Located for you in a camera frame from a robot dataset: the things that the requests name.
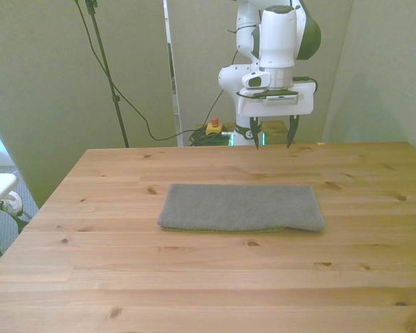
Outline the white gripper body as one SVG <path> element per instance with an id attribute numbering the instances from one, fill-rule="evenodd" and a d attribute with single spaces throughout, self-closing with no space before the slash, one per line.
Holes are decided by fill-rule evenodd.
<path id="1" fill-rule="evenodd" d="M 294 83 L 287 90 L 242 88 L 236 94 L 236 113 L 241 117 L 305 115 L 313 111 L 314 82 Z"/>

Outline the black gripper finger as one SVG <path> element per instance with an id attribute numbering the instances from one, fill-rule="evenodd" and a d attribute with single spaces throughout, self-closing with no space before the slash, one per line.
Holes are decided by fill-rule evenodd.
<path id="1" fill-rule="evenodd" d="M 294 137 L 297 132 L 298 125 L 299 125 L 299 120 L 300 120 L 300 117 L 298 115 L 291 115 L 289 117 L 289 129 L 288 129 L 287 139 L 286 139 L 287 148 L 289 148 L 291 144 L 293 143 L 293 140 L 294 140 Z"/>
<path id="2" fill-rule="evenodd" d="M 250 117 L 250 132 L 254 145 L 256 148 L 259 148 L 259 133 L 261 132 L 261 125 L 258 117 Z"/>

